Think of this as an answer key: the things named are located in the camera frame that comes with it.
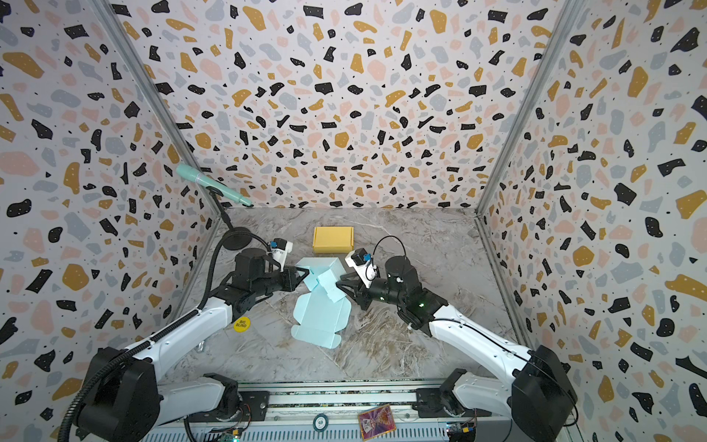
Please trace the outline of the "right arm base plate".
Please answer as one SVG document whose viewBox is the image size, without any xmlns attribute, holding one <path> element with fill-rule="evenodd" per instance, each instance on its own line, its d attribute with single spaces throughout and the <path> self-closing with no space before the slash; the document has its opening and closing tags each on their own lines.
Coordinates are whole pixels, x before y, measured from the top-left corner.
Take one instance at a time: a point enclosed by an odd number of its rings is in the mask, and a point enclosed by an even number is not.
<svg viewBox="0 0 707 442">
<path fill-rule="evenodd" d="M 484 409 L 467 409 L 453 403 L 450 395 L 437 388 L 421 388 L 415 391 L 412 409 L 421 418 L 465 418 L 490 417 L 491 412 Z"/>
</svg>

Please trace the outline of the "yellow paper box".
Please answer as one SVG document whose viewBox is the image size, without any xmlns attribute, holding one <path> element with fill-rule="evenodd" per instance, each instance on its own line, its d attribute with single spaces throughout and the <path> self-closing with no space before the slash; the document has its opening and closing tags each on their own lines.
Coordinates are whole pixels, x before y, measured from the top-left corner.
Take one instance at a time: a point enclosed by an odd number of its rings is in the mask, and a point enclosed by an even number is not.
<svg viewBox="0 0 707 442">
<path fill-rule="evenodd" d="M 316 227 L 312 243 L 316 254 L 343 254 L 355 248 L 353 227 Z"/>
</svg>

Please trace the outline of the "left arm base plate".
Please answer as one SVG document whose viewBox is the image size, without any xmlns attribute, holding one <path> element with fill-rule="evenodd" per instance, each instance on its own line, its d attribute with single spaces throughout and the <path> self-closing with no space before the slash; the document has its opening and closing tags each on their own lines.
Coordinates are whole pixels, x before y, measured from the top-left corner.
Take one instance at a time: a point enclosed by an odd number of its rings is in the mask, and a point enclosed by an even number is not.
<svg viewBox="0 0 707 442">
<path fill-rule="evenodd" d="M 263 422 L 269 409 L 270 397 L 267 390 L 246 390 L 239 392 L 231 403 L 223 401 L 215 410 L 193 414 L 189 420 L 191 423 L 216 423 L 228 427 Z"/>
</svg>

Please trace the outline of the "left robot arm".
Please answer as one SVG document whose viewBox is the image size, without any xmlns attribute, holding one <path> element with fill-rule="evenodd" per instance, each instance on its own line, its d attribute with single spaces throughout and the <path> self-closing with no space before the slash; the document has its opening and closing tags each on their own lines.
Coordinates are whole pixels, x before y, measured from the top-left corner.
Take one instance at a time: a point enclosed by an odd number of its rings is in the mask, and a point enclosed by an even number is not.
<svg viewBox="0 0 707 442">
<path fill-rule="evenodd" d="M 162 379 L 198 344 L 276 292 L 293 292 L 309 270 L 285 264 L 282 250 L 248 248 L 220 285 L 208 284 L 200 303 L 160 331 L 123 349 L 105 347 L 64 415 L 58 440 L 73 427 L 108 441 L 140 441 L 154 427 L 194 414 L 229 420 L 242 412 L 239 383 L 215 373 L 194 381 Z"/>
</svg>

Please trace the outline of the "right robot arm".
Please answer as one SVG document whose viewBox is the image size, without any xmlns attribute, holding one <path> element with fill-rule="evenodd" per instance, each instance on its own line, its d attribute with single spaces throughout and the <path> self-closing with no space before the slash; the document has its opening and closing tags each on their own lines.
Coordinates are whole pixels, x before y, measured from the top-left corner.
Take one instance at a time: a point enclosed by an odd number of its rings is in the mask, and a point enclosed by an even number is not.
<svg viewBox="0 0 707 442">
<path fill-rule="evenodd" d="M 353 271 L 336 285 L 361 309 L 373 302 L 393 305 L 411 329 L 457 348 L 492 373 L 487 379 L 457 368 L 439 387 L 417 390 L 413 407 L 419 416 L 489 412 L 509 418 L 512 428 L 533 441 L 554 441 L 568 427 L 577 395 L 550 348 L 532 350 L 473 322 L 425 288 L 405 256 L 388 259 L 383 272 L 364 249 L 350 252 L 345 261 Z"/>
</svg>

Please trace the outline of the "light blue paper box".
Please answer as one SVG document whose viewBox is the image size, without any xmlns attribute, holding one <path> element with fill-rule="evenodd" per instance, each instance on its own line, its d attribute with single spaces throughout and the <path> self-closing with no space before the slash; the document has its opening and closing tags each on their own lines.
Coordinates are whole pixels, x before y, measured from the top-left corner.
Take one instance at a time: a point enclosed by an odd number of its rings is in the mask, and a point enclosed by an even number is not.
<svg viewBox="0 0 707 442">
<path fill-rule="evenodd" d="M 303 258 L 298 267 L 309 270 L 304 280 L 309 293 L 296 301 L 296 325 L 291 335 L 298 341 L 334 349 L 342 342 L 339 332 L 346 328 L 352 310 L 351 301 L 336 285 L 346 270 L 336 257 Z"/>
</svg>

